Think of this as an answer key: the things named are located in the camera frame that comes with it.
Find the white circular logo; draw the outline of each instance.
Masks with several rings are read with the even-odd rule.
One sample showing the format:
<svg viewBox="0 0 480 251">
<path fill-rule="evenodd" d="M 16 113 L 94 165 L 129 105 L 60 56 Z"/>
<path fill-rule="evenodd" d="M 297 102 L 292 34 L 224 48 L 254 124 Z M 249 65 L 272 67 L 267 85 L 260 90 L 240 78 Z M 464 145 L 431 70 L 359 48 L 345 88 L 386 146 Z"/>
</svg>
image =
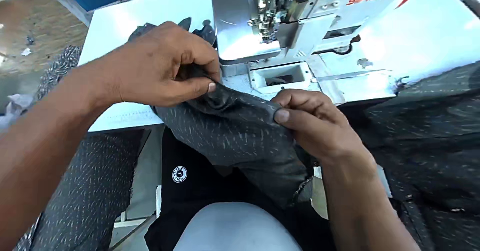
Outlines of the white circular logo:
<svg viewBox="0 0 480 251">
<path fill-rule="evenodd" d="M 172 179 L 176 183 L 181 183 L 187 178 L 187 169 L 183 166 L 177 166 L 172 173 Z"/>
</svg>

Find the forearm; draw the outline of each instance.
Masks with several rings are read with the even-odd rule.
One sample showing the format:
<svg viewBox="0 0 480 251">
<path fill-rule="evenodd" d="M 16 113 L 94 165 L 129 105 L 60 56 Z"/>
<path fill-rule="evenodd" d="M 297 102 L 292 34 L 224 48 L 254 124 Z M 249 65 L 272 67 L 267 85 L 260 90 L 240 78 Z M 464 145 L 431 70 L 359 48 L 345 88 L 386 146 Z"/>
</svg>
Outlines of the forearm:
<svg viewBox="0 0 480 251">
<path fill-rule="evenodd" d="M 11 250 L 45 208 L 82 137 L 108 107 L 88 71 L 74 70 L 0 137 L 0 249 Z"/>
<path fill-rule="evenodd" d="M 352 161 L 338 160 L 341 165 L 322 168 L 329 220 L 339 251 L 419 250 L 392 208 L 373 158 L 357 162 L 362 165 L 350 165 Z"/>
</svg>

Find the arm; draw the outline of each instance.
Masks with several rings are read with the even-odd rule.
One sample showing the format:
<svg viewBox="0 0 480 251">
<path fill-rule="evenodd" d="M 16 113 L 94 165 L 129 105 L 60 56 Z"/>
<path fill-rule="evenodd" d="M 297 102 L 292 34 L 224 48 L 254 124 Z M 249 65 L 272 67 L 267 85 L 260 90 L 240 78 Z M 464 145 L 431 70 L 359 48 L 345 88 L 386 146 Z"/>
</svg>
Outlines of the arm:
<svg viewBox="0 0 480 251">
<path fill-rule="evenodd" d="M 211 45 L 172 22 L 76 68 L 0 137 L 0 249 L 12 250 L 55 191 L 82 137 L 110 105 L 172 106 L 215 90 L 208 78 L 176 81 L 197 63 L 220 79 Z"/>
<path fill-rule="evenodd" d="M 275 120 L 322 168 L 328 217 L 341 251 L 420 250 L 392 208 L 376 163 L 345 115 L 321 92 L 283 90 Z"/>
</svg>

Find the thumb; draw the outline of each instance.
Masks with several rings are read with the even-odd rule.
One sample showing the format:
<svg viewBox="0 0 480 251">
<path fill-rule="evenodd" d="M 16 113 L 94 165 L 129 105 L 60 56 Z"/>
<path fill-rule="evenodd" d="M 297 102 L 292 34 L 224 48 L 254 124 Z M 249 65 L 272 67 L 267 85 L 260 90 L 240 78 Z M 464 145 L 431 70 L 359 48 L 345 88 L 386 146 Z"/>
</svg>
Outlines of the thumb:
<svg viewBox="0 0 480 251">
<path fill-rule="evenodd" d="M 325 129 L 327 127 L 326 122 L 302 110 L 282 108 L 275 113 L 274 119 L 278 124 L 288 129 L 307 134 L 316 133 L 319 128 Z"/>
<path fill-rule="evenodd" d="M 217 85 L 207 77 L 194 77 L 184 81 L 173 81 L 173 93 L 179 103 L 195 99 L 207 92 L 215 91 Z"/>
</svg>

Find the speckled fabric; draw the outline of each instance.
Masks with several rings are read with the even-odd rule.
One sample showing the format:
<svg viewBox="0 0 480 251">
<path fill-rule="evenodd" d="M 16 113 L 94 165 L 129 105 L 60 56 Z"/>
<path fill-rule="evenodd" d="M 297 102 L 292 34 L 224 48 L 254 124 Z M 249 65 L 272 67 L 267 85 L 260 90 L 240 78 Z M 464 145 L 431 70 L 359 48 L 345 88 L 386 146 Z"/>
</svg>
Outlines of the speckled fabric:
<svg viewBox="0 0 480 251">
<path fill-rule="evenodd" d="M 422 250 L 480 250 L 480 62 L 424 79 L 367 116 L 371 128 L 358 132 Z"/>
<path fill-rule="evenodd" d="M 180 24 L 190 28 L 190 19 Z M 129 42 L 155 26 L 137 27 Z M 209 21 L 194 34 L 215 43 Z M 200 66 L 182 66 L 177 78 L 206 76 Z M 292 204 L 307 169 L 297 158 L 290 132 L 274 121 L 281 107 L 217 83 L 213 93 L 174 107 L 153 107 L 175 137 L 216 165 L 235 166 L 281 207 Z"/>
<path fill-rule="evenodd" d="M 78 63 L 67 47 L 45 72 L 44 97 Z M 78 146 L 55 193 L 15 250 L 107 250 L 113 223 L 130 203 L 143 130 L 89 134 Z"/>
</svg>

